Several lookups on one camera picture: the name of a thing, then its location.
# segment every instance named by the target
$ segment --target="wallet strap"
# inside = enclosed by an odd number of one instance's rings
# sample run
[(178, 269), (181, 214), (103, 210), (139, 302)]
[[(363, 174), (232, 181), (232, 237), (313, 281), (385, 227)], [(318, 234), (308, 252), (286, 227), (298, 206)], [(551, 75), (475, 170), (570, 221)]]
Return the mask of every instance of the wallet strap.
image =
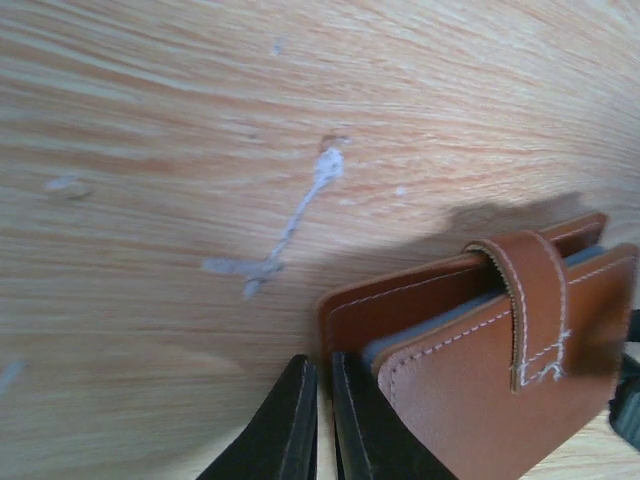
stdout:
[(527, 230), (474, 241), (464, 251), (487, 254), (507, 285), (514, 319), (512, 392), (549, 372), (559, 380), (570, 332), (565, 327), (566, 268), (558, 250), (539, 233)]

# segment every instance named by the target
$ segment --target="black plastic piece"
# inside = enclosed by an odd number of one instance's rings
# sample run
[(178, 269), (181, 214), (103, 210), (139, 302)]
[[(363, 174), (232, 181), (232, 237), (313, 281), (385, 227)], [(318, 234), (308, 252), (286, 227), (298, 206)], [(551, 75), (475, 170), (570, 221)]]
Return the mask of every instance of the black plastic piece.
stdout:
[(332, 358), (340, 479), (457, 480), (404, 426), (356, 354)]
[[(631, 314), (629, 342), (640, 341), (640, 310)], [(640, 363), (624, 354), (620, 382), (610, 404), (609, 423), (613, 430), (640, 451)]]
[(609, 421), (618, 435), (640, 450), (640, 377), (618, 387)]
[(317, 385), (315, 366), (293, 357), (249, 425), (197, 480), (315, 479)]

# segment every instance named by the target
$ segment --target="wooden table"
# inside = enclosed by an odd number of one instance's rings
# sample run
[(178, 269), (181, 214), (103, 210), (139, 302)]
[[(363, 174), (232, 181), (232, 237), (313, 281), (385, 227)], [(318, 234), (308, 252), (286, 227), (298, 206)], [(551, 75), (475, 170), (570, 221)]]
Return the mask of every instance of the wooden table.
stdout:
[[(3, 1), (0, 477), (193, 478), (317, 352), (325, 291), (590, 209), (639, 243), (639, 25), (633, 1)], [(272, 251), (331, 136), (344, 175), (284, 270), (248, 300), (202, 271)], [(640, 462), (599, 418), (528, 478), (615, 477)]]

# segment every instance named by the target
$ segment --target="brown leather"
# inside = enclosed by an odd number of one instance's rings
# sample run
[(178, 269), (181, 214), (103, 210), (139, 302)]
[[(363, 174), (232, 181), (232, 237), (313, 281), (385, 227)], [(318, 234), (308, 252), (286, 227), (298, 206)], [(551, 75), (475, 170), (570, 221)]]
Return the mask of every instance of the brown leather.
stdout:
[(489, 255), (465, 253), (325, 297), (325, 349), (359, 351), (506, 281), (509, 294), (387, 348), (374, 371), (401, 420), (458, 478), (519, 478), (616, 386), (638, 249), (621, 245), (568, 269), (559, 262), (595, 244), (605, 221), (593, 214), (475, 242)]
[(471, 242), (465, 251), (488, 254), (510, 293), (514, 318), (511, 390), (517, 392), (552, 370), (556, 377), (561, 376), (565, 338), (570, 332), (566, 330), (566, 268), (558, 251), (531, 231)]
[[(606, 221), (606, 215), (592, 213), (540, 233), (567, 256), (597, 244)], [(328, 370), (333, 352), (360, 352), (376, 338), (409, 328), (502, 284), (485, 256), (465, 253), (330, 292), (318, 306), (325, 366)]]

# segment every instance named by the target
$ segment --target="leather card holder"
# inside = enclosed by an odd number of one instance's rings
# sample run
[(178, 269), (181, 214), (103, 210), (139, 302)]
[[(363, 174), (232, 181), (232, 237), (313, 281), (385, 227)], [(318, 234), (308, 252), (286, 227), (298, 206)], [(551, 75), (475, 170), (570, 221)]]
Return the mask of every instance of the leather card holder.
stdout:
[(616, 386), (638, 249), (597, 247), (606, 220), (481, 239), (326, 295), (325, 361), (364, 352), (403, 423), (461, 480), (519, 478)]

